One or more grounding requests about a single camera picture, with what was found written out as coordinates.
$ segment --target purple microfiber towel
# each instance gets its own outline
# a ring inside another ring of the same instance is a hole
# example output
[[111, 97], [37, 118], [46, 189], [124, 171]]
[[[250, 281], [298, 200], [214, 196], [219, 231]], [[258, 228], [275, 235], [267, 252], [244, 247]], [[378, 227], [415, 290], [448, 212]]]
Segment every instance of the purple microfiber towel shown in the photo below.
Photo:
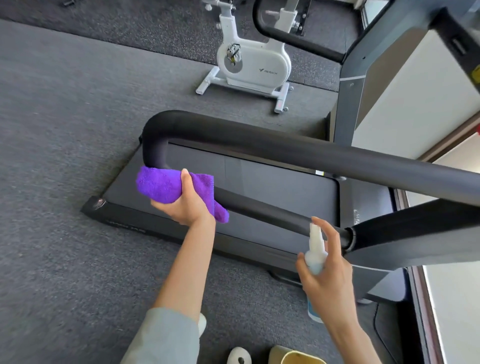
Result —
[[[142, 166], [137, 175], [137, 190], [154, 201], [171, 204], [181, 196], [181, 172]], [[228, 222], [228, 211], [213, 199], [213, 176], [195, 174], [192, 176], [193, 187], [205, 202], [208, 211], [215, 220], [224, 224]]]

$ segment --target spray bottle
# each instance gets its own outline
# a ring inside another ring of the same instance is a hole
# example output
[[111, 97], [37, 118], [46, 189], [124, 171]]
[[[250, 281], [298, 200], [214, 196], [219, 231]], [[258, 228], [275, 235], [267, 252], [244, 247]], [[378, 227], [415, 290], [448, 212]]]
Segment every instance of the spray bottle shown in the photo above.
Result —
[[[325, 242], [320, 226], [310, 224], [310, 249], [305, 253], [305, 263], [313, 275], [319, 274], [324, 268], [328, 253], [325, 251]], [[313, 321], [323, 323], [322, 319], [315, 313], [312, 303], [308, 300], [308, 316]]]

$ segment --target white shoe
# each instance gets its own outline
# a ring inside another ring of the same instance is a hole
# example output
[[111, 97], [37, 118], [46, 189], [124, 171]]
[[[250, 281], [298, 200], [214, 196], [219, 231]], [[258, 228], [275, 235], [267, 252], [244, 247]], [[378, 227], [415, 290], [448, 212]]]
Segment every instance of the white shoe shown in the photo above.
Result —
[[198, 318], [198, 337], [201, 337], [206, 327], [207, 327], [207, 319], [202, 313], [200, 313], [200, 317]]
[[227, 364], [252, 364], [252, 357], [244, 348], [237, 346], [230, 352]]

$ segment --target shirt sleeve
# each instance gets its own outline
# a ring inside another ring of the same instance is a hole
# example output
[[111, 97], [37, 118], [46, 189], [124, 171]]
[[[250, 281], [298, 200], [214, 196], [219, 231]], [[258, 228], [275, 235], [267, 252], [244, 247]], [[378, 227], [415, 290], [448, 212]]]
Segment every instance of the shirt sleeve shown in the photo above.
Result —
[[151, 308], [121, 364], [195, 364], [200, 349], [198, 324], [163, 307]]

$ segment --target yellow sticker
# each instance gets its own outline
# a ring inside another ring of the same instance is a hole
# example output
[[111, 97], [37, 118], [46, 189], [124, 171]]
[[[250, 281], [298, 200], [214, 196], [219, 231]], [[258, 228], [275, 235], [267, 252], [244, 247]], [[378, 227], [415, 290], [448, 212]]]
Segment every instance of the yellow sticker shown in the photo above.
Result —
[[476, 84], [480, 84], [480, 64], [472, 71], [472, 79]]

